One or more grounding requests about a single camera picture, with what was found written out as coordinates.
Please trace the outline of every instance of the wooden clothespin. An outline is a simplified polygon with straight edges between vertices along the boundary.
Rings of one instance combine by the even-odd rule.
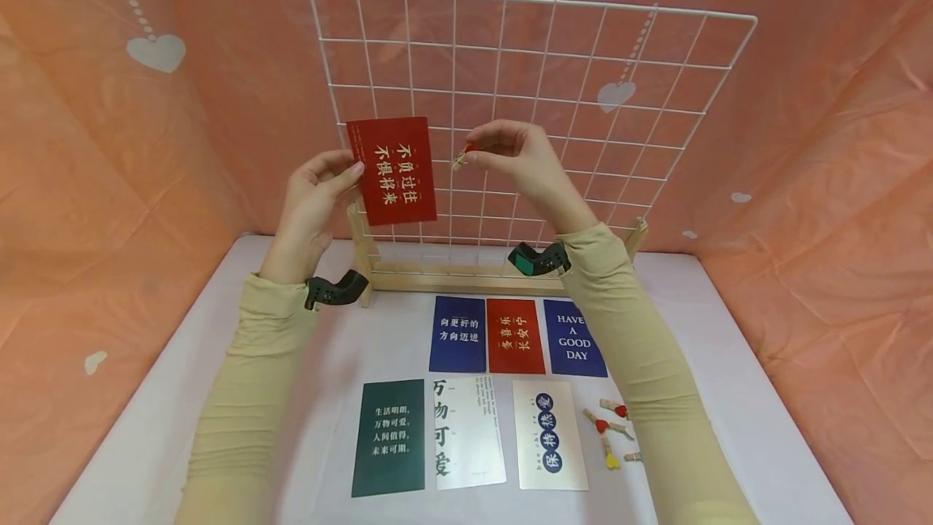
[[[472,144],[467,144],[464,149],[460,151],[460,154],[454,158],[454,163],[450,165],[450,170],[459,170],[466,162],[464,157],[467,156],[467,152],[476,150],[476,147]]]
[[[632,437],[632,434],[631,434],[631,433],[628,433],[628,430],[625,428],[625,426],[620,425],[620,423],[616,423],[616,422],[614,422],[614,421],[610,421],[610,422],[609,422],[609,429],[612,429],[613,432],[620,432],[622,435],[624,435],[624,436],[625,436],[629,441],[631,441],[631,442],[636,441],[636,439],[634,439],[634,438]]]
[[[609,470],[619,470],[621,465],[619,464],[619,459],[612,453],[612,446],[609,446],[609,439],[604,437],[604,435],[601,438],[603,440],[603,453],[606,454],[606,468]]]
[[[616,403],[608,399],[601,399],[599,400],[599,406],[603,409],[614,411],[620,418],[628,419],[628,408],[621,403]]]
[[[609,422],[606,420],[600,420],[597,416],[593,415],[589,409],[583,410],[583,415],[586,416],[587,420],[593,422],[593,425],[596,426],[596,432],[604,433],[609,429]]]

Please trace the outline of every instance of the white card with black text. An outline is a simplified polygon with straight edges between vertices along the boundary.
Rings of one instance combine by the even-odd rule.
[[[492,378],[434,382],[437,490],[505,482],[505,457]]]
[[[567,382],[512,382],[521,489],[589,490]]]

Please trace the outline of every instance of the blue card with white text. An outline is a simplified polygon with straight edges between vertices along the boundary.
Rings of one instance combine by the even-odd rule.
[[[566,300],[545,300],[544,320],[552,373],[591,378],[609,376],[603,354],[596,347],[576,305]]]
[[[437,297],[430,371],[486,372],[486,301]]]

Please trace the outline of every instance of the red card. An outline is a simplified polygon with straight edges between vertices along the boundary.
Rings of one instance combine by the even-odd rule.
[[[360,189],[370,225],[437,219],[427,118],[358,120],[347,132],[366,164]]]
[[[534,300],[486,300],[490,373],[544,375],[544,353]]]

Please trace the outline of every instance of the wooden stand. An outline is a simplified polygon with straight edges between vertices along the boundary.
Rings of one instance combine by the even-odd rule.
[[[506,262],[504,266],[462,266],[382,260],[369,224],[353,203],[347,208],[355,248],[356,271],[366,275],[369,286],[360,304],[369,307],[374,290],[391,292],[446,292],[508,294],[516,297],[566,297],[557,272],[526,277]],[[625,238],[628,256],[634,258],[647,236],[647,223],[639,219]]]

